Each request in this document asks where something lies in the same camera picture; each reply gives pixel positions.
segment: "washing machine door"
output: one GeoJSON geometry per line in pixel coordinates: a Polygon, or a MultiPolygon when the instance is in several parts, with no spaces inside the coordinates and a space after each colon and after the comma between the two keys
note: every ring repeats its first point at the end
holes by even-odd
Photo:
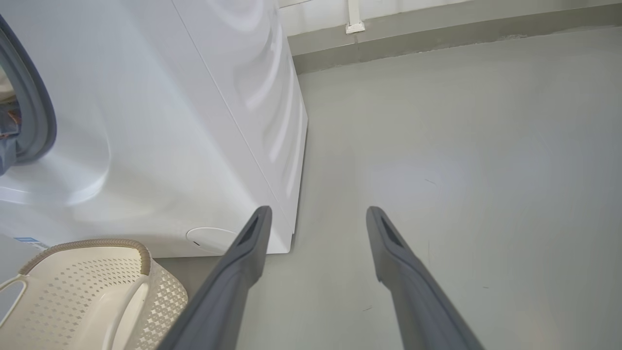
{"type": "Polygon", "coordinates": [[[41,158],[56,139],[56,118],[28,53],[0,16],[0,176],[41,158]]]}

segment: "gray concrete floor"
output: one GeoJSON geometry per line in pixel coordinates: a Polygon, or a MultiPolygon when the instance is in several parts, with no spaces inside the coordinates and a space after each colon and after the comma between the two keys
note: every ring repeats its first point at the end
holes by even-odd
{"type": "MultiPolygon", "coordinates": [[[[488,349],[619,349],[622,29],[300,76],[294,249],[238,349],[400,349],[364,224],[382,207],[488,349]]],[[[217,259],[162,259],[196,292],[217,259]]]]}

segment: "laundry basket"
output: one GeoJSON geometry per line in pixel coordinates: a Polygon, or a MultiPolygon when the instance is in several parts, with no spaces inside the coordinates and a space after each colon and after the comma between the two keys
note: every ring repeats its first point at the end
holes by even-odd
{"type": "Polygon", "coordinates": [[[179,281],[134,240],[47,249],[0,285],[23,289],[0,321],[10,350],[154,349],[185,308],[179,281]]]}

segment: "white washing machine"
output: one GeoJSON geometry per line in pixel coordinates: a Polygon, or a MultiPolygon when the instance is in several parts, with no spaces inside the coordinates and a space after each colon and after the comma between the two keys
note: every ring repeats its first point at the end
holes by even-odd
{"type": "Polygon", "coordinates": [[[0,14],[27,54],[23,84],[0,60],[22,131],[28,113],[49,124],[29,136],[40,154],[18,147],[0,176],[2,234],[220,255],[269,205],[268,253],[289,251],[307,115],[275,2],[2,0],[0,14]]]}

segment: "wall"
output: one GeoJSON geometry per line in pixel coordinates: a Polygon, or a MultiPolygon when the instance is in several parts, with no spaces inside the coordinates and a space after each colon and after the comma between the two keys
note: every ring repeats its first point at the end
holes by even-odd
{"type": "MultiPolygon", "coordinates": [[[[361,19],[376,18],[468,0],[360,0],[361,19]]],[[[283,7],[281,21],[287,36],[348,23],[348,0],[311,0],[283,7]]]]}

